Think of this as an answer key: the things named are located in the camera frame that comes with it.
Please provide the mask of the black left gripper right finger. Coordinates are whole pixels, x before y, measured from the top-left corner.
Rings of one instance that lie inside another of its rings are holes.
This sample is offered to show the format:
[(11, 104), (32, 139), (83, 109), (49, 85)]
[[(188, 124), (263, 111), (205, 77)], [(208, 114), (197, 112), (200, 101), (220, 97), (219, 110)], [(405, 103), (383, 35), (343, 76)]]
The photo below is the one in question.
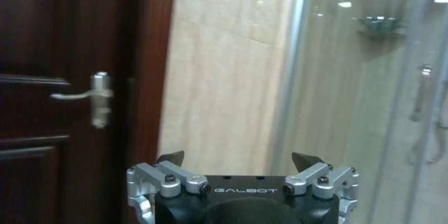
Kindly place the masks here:
[(307, 222), (349, 223), (359, 203), (360, 174), (349, 166), (335, 168), (317, 156), (292, 152), (297, 173), (285, 176), (284, 195), (304, 196)]

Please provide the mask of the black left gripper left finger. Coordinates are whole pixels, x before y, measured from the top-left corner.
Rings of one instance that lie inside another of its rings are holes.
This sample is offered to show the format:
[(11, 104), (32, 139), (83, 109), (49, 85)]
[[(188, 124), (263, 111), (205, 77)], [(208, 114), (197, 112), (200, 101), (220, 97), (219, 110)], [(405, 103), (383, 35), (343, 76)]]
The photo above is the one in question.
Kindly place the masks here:
[(156, 222), (156, 194), (173, 198), (183, 190), (200, 197), (209, 193), (207, 177), (181, 168), (184, 154), (163, 154), (155, 164), (139, 163), (127, 169), (128, 205), (135, 208), (139, 223)]

